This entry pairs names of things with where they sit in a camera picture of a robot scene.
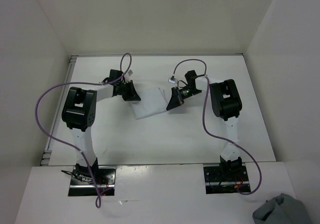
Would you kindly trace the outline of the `white skirt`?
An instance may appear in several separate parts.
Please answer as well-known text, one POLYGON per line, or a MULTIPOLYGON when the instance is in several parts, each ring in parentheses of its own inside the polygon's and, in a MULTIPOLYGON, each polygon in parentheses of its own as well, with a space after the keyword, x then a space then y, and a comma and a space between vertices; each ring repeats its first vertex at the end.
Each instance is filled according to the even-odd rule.
POLYGON ((129 102, 136 120, 162 114, 167 111, 168 102, 163 89, 152 87, 142 91, 139 96, 140 101, 129 102))

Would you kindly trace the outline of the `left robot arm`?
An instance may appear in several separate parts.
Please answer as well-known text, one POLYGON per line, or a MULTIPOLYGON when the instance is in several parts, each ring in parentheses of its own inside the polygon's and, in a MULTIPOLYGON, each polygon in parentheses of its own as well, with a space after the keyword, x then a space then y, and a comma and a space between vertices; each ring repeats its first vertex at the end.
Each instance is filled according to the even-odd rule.
POLYGON ((130 76, 115 69, 102 83, 91 89, 72 86, 68 90, 61 118, 71 131, 74 146, 80 149, 75 169, 70 174, 82 182, 94 184, 100 177, 91 130, 96 118, 97 102, 116 96, 121 96, 125 102, 141 101, 130 76))

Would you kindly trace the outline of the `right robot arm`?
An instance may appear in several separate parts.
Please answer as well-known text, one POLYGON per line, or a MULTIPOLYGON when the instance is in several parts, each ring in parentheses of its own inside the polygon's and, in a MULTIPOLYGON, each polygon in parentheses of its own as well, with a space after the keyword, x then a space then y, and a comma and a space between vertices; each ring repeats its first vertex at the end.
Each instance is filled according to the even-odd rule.
POLYGON ((184 75, 185 86, 178 85, 171 88, 171 97, 166 110, 172 110, 185 103, 185 99, 205 93, 203 110, 206 109, 207 100, 210 100, 213 114, 225 125, 227 137, 215 136, 225 141, 219 156, 219 175, 229 181, 236 176, 242 167, 242 158, 235 139, 238 137, 237 123, 242 101, 233 79, 218 80, 202 74, 197 75, 194 70, 184 75))

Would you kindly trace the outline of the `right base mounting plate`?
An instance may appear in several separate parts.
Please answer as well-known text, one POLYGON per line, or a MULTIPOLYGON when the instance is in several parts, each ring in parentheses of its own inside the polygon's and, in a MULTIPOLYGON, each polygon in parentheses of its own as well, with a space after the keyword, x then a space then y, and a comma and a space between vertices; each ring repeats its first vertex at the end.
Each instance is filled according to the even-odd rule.
POLYGON ((207 195, 237 193, 237 188, 242 193, 251 192, 245 165, 233 173, 223 173, 218 164, 204 165, 203 174, 207 195))

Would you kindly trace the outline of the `base mounting plate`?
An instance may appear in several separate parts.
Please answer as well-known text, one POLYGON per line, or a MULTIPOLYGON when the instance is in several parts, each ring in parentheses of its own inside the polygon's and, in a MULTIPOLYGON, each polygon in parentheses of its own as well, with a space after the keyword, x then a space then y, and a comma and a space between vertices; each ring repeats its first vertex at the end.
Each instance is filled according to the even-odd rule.
POLYGON ((245 165, 233 173, 223 173, 218 164, 204 165, 203 174, 207 195, 237 193, 237 188, 242 193, 251 192, 245 165))
MULTIPOLYGON (((64 171, 63 173, 71 176, 68 196, 69 197, 96 197, 97 192, 91 177, 75 176, 76 168, 73 171, 64 171)), ((102 196, 115 195, 116 168, 114 166, 102 166, 99 169, 96 184, 102 196)))

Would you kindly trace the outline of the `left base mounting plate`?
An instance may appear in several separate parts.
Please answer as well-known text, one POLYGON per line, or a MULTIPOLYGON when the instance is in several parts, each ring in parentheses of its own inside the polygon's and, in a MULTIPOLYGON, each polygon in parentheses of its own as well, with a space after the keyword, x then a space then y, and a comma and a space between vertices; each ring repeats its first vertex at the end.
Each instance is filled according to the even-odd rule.
MULTIPOLYGON (((64 171, 63 173, 71 176, 68 196, 69 197, 96 197, 97 192, 91 177, 75 176, 76 168, 73 171, 64 171)), ((102 166, 99 169, 96 184, 102 196, 115 195, 116 168, 114 166, 102 166)))

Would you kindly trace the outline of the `grey cloth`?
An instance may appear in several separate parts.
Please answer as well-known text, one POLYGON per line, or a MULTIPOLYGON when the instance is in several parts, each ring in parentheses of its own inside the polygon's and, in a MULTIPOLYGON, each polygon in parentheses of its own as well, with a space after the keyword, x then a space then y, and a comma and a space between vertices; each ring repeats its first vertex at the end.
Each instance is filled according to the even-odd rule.
POLYGON ((252 214, 255 224, 312 224, 305 205, 294 197, 281 193, 267 200, 252 214))

